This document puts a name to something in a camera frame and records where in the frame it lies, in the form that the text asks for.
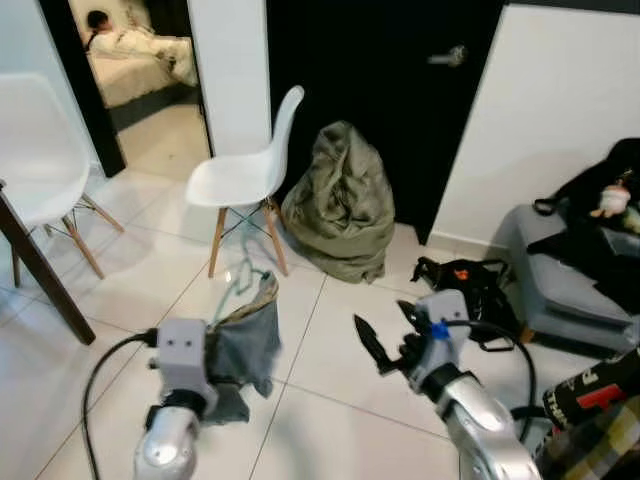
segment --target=baseboard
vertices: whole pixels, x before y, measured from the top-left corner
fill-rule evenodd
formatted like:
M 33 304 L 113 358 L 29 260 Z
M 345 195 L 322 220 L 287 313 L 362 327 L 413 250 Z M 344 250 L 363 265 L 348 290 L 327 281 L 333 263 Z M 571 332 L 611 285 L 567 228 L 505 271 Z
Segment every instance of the baseboard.
M 486 243 L 435 230 L 432 230 L 429 235 L 427 247 L 453 251 L 457 258 L 469 258 L 471 260 L 501 258 L 507 262 L 511 261 L 509 249 L 504 245 Z

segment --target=door handle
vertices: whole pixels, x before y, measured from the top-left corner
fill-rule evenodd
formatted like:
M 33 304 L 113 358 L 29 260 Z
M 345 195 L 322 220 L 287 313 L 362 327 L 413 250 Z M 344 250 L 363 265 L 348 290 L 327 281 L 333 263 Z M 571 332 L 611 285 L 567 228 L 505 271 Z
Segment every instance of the door handle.
M 429 65 L 447 65 L 451 68 L 457 68 L 465 62 L 468 56 L 467 47 L 456 45 L 446 55 L 431 55 L 427 58 L 427 63 Z

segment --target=bed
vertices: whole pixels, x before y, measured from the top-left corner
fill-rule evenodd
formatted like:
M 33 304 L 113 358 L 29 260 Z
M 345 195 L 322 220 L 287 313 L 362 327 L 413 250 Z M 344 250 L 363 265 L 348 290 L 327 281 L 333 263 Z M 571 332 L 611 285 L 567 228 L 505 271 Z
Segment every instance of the bed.
M 197 89 L 177 82 L 155 58 L 89 54 L 88 59 L 117 131 L 173 103 L 197 102 Z

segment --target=doorway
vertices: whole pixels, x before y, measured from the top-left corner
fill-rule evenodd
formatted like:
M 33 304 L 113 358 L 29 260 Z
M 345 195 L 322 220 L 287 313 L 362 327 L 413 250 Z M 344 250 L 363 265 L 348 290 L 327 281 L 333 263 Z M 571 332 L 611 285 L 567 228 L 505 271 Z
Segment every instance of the doorway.
M 292 85 L 307 92 L 280 196 L 308 168 L 320 129 L 346 120 L 379 151 L 396 220 L 426 243 L 502 4 L 267 0 L 271 105 Z
M 184 181 L 211 157 L 187 0 L 40 3 L 108 176 Z

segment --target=plaid fabric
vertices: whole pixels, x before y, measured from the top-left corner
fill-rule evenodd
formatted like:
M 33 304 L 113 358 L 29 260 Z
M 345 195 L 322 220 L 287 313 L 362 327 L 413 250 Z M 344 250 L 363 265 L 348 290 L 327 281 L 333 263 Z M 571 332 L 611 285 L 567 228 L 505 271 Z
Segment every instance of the plaid fabric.
M 640 396 L 610 407 L 578 426 L 555 435 L 538 452 L 545 480 L 600 480 L 640 443 Z

